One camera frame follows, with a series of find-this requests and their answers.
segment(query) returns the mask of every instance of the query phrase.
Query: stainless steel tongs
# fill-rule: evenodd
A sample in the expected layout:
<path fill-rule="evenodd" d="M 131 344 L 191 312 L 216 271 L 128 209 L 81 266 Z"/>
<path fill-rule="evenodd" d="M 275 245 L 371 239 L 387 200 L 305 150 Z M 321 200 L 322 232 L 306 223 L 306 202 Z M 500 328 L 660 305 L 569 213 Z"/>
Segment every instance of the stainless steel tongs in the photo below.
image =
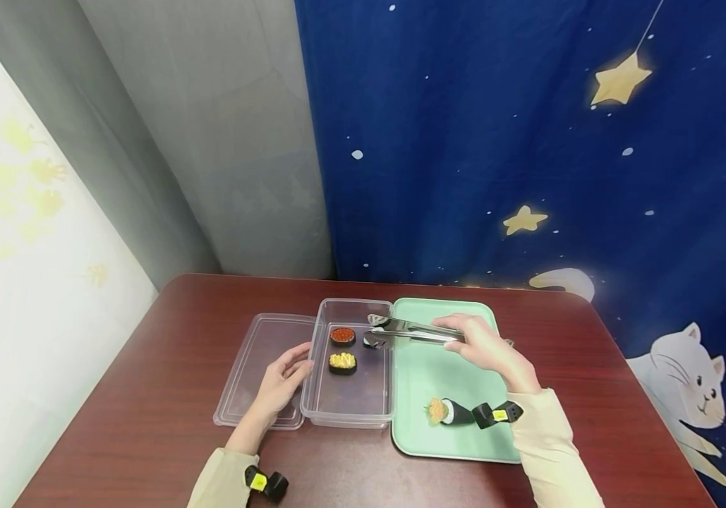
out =
<path fill-rule="evenodd" d="M 420 322 L 398 320 L 395 317 L 369 314 L 368 323 L 372 329 L 363 334 L 369 342 L 381 342 L 394 337 L 406 337 L 414 341 L 444 344 L 446 342 L 464 342 L 464 333 L 452 328 L 422 325 Z M 513 341 L 504 339 L 510 346 Z"/>

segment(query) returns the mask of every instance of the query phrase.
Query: wooden table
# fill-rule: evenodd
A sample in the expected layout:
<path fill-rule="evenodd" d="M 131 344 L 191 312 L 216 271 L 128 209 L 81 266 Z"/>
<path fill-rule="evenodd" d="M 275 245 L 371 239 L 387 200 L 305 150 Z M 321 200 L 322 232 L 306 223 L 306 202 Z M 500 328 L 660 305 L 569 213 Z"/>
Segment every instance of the wooden table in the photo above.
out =
<path fill-rule="evenodd" d="M 315 315 L 324 298 L 482 301 L 554 388 L 607 507 L 713 507 L 597 314 L 575 295 L 187 274 L 170 282 L 49 454 L 18 508 L 185 507 L 230 429 L 215 406 L 260 312 Z M 282 507 L 534 507 L 520 466 L 412 459 L 389 430 L 271 432 L 261 465 Z M 254 496 L 252 506 L 267 506 Z"/>

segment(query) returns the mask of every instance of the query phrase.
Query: gray wall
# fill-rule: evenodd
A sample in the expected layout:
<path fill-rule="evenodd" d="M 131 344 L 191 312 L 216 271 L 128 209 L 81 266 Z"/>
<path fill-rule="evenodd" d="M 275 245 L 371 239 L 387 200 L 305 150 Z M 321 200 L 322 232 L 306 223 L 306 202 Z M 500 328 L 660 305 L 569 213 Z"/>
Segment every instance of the gray wall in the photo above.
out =
<path fill-rule="evenodd" d="M 183 272 L 218 271 L 75 0 L 0 0 L 0 60 L 158 288 Z"/>
<path fill-rule="evenodd" d="M 329 277 L 293 1 L 79 2 L 224 271 Z"/>

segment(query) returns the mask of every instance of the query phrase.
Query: string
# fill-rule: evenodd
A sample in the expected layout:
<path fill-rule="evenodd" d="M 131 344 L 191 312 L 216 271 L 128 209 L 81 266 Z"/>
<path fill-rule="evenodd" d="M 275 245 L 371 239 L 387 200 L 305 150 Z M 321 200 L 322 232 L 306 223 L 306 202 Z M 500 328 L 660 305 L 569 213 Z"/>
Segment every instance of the string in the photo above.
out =
<path fill-rule="evenodd" d="M 659 9 L 662 8 L 662 4 L 665 0 L 659 0 L 659 5 L 656 6 L 656 11 L 653 12 L 653 16 L 651 16 L 651 22 L 648 23 L 648 27 L 645 29 L 645 33 L 642 34 L 642 38 L 639 40 L 639 44 L 636 45 L 636 49 L 634 50 L 634 53 L 639 52 L 639 47 L 642 46 L 642 42 L 645 42 L 645 37 L 647 37 L 648 32 L 651 31 L 651 26 L 653 25 L 653 20 L 656 19 L 656 15 L 659 13 Z"/>

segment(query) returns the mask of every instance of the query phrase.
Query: green tray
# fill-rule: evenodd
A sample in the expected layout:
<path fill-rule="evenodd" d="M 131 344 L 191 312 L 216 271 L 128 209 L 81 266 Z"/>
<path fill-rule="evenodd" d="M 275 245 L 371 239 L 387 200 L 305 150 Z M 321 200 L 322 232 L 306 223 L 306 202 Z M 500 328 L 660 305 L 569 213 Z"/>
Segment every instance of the green tray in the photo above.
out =
<path fill-rule="evenodd" d="M 480 315 L 497 329 L 490 307 L 473 301 L 400 298 L 392 315 L 430 325 L 433 318 L 453 312 Z M 438 344 L 398 338 L 394 345 L 391 422 L 391 436 L 397 448 L 414 456 L 519 464 L 508 423 L 485 430 L 475 423 L 464 427 L 431 425 L 425 406 L 432 397 L 449 398 L 466 408 L 482 402 L 496 407 L 507 400 L 507 386 L 497 373 L 481 370 Z"/>

